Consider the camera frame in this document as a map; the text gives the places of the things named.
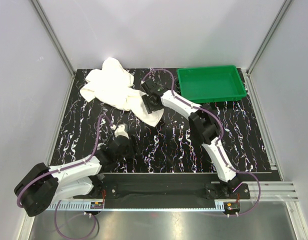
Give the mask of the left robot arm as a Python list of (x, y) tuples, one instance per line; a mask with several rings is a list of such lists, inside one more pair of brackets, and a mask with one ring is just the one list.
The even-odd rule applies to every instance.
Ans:
[(102, 190), (100, 174), (110, 171), (119, 160), (138, 154), (135, 136), (120, 135), (80, 160), (54, 166), (38, 163), (14, 188), (16, 204), (29, 217), (35, 217), (56, 201), (81, 196), (95, 198)]

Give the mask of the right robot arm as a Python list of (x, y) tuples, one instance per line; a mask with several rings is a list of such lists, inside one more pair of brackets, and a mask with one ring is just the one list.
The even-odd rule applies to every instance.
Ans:
[(148, 113), (170, 108), (187, 118), (190, 136), (208, 153), (220, 181), (220, 187), (214, 190), (211, 196), (232, 197), (242, 185), (242, 181), (222, 145), (224, 130), (210, 106), (193, 103), (153, 80), (142, 81), (141, 87), (145, 91), (142, 100)]

